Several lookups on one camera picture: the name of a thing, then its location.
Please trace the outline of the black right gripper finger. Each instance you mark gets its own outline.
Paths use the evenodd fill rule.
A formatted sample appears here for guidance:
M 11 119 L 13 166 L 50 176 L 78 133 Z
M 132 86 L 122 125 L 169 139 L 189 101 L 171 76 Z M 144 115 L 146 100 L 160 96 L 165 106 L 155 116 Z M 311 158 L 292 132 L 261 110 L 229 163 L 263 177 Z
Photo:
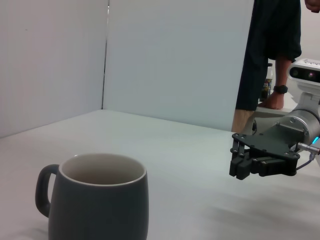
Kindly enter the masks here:
M 231 152 L 231 161 L 229 166 L 229 175 L 236 178 L 248 177 L 248 167 L 241 166 L 246 161 L 246 150 L 245 145 L 241 142 L 233 139 Z
M 257 158 L 246 159 L 237 166 L 237 179 L 244 180 L 250 174 L 258 174 L 265 161 L 259 161 Z

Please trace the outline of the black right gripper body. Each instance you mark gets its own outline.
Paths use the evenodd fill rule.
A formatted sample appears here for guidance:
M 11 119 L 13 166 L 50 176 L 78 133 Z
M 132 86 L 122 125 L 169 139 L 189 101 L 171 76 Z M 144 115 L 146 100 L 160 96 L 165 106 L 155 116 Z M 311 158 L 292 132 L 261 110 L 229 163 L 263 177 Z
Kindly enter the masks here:
M 291 128 L 275 124 L 259 134 L 247 135 L 234 133 L 232 138 L 242 143 L 246 160 L 265 161 L 258 174 L 261 177 L 273 175 L 294 176 L 300 158 L 298 143 L 303 143 L 307 136 L 306 128 Z

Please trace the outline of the person hand with watch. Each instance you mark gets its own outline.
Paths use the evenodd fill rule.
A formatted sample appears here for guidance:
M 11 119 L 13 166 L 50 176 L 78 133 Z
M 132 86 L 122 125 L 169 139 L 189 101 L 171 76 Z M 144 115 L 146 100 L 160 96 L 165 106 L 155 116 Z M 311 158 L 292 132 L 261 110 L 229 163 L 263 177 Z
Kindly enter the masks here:
M 280 110 L 284 107 L 284 94 L 273 92 L 263 103 L 268 109 Z

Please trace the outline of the person hand without watch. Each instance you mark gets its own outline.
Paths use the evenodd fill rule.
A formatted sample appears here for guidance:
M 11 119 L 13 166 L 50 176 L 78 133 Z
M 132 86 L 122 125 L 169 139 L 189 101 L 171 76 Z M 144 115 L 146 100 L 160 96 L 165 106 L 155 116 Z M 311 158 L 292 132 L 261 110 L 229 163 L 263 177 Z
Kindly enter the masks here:
M 312 13 L 320 12 L 320 0 L 305 0 L 305 6 Z

